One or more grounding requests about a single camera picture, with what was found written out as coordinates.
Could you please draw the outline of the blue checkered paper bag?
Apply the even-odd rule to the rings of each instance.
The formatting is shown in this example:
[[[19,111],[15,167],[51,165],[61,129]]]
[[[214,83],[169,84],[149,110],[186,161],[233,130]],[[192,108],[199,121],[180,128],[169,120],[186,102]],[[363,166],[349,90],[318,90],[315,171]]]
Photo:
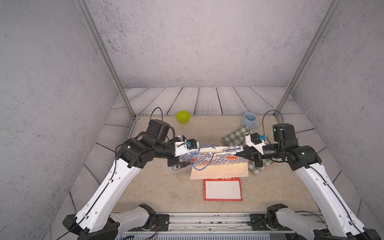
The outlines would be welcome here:
[[[236,155],[241,151],[242,146],[203,146],[198,151],[180,155],[179,159],[191,164],[191,180],[248,177],[248,159]]]

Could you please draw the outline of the red and white paper bag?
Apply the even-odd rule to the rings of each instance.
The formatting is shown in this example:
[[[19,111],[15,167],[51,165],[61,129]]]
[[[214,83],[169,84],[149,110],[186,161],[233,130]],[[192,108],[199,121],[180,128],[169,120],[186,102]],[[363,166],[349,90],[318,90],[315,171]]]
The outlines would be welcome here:
[[[242,185],[239,178],[204,180],[205,201],[242,201]]]

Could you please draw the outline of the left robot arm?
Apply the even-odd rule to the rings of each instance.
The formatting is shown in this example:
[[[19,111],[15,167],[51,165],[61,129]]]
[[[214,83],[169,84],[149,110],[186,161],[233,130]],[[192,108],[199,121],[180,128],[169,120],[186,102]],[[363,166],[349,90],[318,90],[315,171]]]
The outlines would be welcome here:
[[[130,182],[153,159],[167,159],[168,166],[174,169],[189,165],[180,162],[179,157],[198,150],[199,143],[184,136],[167,140],[168,132],[174,130],[168,123],[154,119],[149,121],[145,132],[126,140],[91,199],[79,212],[63,220],[68,232],[80,240],[113,240],[132,229],[150,230],[155,223],[156,211],[147,204],[122,214],[113,215],[112,210]]]

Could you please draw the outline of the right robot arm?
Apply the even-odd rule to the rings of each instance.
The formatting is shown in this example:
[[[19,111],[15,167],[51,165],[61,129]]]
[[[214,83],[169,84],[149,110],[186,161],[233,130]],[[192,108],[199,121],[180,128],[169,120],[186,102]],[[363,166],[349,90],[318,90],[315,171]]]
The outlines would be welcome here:
[[[245,134],[246,147],[236,153],[237,157],[254,161],[256,164],[271,159],[287,163],[306,185],[320,209],[325,223],[312,223],[284,204],[269,206],[265,218],[252,223],[253,228],[262,225],[272,231],[288,228],[307,240],[379,240],[374,229],[368,229],[352,212],[322,164],[321,158],[310,146],[299,146],[294,126],[273,125],[275,144],[258,133]]]

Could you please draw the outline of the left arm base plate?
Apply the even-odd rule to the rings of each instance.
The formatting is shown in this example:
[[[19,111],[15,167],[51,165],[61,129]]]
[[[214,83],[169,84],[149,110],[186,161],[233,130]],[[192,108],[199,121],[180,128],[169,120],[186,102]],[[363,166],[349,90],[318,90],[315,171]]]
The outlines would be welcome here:
[[[167,232],[169,230],[170,215],[168,214],[156,214],[154,218],[152,231]]]

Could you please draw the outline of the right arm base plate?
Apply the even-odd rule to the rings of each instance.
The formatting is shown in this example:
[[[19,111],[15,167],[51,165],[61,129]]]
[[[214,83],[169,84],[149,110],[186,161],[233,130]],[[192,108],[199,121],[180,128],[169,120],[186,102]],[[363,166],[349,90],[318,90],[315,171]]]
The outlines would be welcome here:
[[[253,231],[266,231],[267,215],[266,214],[250,214],[250,221],[247,222]]]

